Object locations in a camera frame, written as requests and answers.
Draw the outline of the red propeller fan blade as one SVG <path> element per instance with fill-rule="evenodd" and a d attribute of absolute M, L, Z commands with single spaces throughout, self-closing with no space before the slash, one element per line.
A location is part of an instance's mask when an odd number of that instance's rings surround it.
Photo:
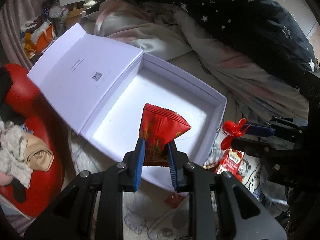
<path fill-rule="evenodd" d="M 242 118 L 238 123 L 234 123 L 228 120 L 222 125 L 222 131 L 226 136 L 220 144 L 221 150 L 225 151 L 231 148 L 233 139 L 240 138 L 246 133 L 246 131 L 250 127 L 250 125 L 245 126 L 246 123 L 247 120 L 245 118 Z"/>

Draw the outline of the large red spicy snack bag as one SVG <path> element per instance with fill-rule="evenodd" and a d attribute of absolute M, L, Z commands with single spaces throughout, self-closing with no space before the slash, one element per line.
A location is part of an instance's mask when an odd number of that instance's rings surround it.
<path fill-rule="evenodd" d="M 231 172 L 240 182 L 242 182 L 242 176 L 240 175 L 239 167 L 244 160 L 244 153 L 241 151 L 229 148 L 226 150 L 220 159 L 214 173 L 221 174 L 224 171 Z"/>

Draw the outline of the red pyramid candy packet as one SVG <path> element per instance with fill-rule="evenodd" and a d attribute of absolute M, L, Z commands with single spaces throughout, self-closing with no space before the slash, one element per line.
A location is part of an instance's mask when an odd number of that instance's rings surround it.
<path fill-rule="evenodd" d="M 167 167 L 165 146 L 190 129 L 176 112 L 146 103 L 139 129 L 139 137 L 145 140 L 144 166 Z"/>

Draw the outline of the clear plastic packaging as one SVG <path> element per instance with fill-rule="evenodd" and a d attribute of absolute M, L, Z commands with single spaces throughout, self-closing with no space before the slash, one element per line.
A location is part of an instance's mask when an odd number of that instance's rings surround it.
<path fill-rule="evenodd" d="M 210 152 L 208 158 L 204 162 L 204 167 L 211 168 L 218 164 L 220 159 L 223 156 L 224 151 L 221 150 L 221 142 L 225 138 L 225 133 L 222 131 L 222 127 L 220 126 L 217 130 L 217 136 L 215 138 L 213 146 L 210 148 Z"/>

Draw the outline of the white quilted cartoon bedspread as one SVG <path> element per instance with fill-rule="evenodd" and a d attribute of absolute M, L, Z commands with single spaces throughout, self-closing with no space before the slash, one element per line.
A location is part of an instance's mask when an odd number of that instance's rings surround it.
<path fill-rule="evenodd" d="M 225 119 L 238 121 L 242 117 L 233 94 L 214 76 L 206 74 L 195 52 L 170 60 L 170 62 L 204 81 L 227 97 Z M 76 173 L 88 170 L 97 173 L 115 162 L 93 147 L 83 137 L 68 131 L 68 144 Z M 165 200 L 170 192 L 145 180 L 136 193 L 123 196 L 125 239 L 186 239 L 188 229 L 188 199 L 172 209 Z"/>

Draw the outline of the white open gift box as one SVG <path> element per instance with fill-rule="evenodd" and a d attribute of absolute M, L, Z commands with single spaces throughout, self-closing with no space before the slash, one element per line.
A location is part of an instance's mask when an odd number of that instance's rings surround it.
<path fill-rule="evenodd" d="M 28 78 L 75 133 L 117 162 L 135 148 L 150 103 L 188 122 L 177 149 L 204 164 L 227 105 L 225 96 L 181 68 L 79 24 L 46 50 Z"/>

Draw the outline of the pile of clothes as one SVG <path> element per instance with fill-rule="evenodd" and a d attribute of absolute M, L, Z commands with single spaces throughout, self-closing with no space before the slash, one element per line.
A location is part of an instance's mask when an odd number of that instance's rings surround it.
<path fill-rule="evenodd" d="M 47 172 L 54 155 L 47 145 L 25 126 L 23 118 L 5 102 L 13 85 L 9 72 L 1 68 L 1 185 L 11 185 L 13 198 L 26 201 L 33 171 Z"/>

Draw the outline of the black star-pattern blanket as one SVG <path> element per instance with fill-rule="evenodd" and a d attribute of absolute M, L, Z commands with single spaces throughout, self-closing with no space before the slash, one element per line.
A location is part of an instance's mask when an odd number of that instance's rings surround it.
<path fill-rule="evenodd" d="M 264 70 L 315 71 L 311 44 L 292 15 L 273 0 L 136 0 L 180 6 L 206 32 Z"/>

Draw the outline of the orange white shopping bag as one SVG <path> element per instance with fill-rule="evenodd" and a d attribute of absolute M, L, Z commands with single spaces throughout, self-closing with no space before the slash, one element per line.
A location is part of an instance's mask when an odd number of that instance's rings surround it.
<path fill-rule="evenodd" d="M 20 28 L 21 44 L 28 59 L 41 54 L 56 37 L 50 20 L 35 18 Z"/>

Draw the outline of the mauve curtain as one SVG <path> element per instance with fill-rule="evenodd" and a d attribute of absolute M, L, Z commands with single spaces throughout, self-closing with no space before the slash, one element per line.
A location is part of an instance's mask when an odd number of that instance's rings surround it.
<path fill-rule="evenodd" d="M 20 28 L 41 15 L 44 0 L 1 0 L 1 46 L 10 63 L 30 69 L 33 64 L 21 45 Z"/>

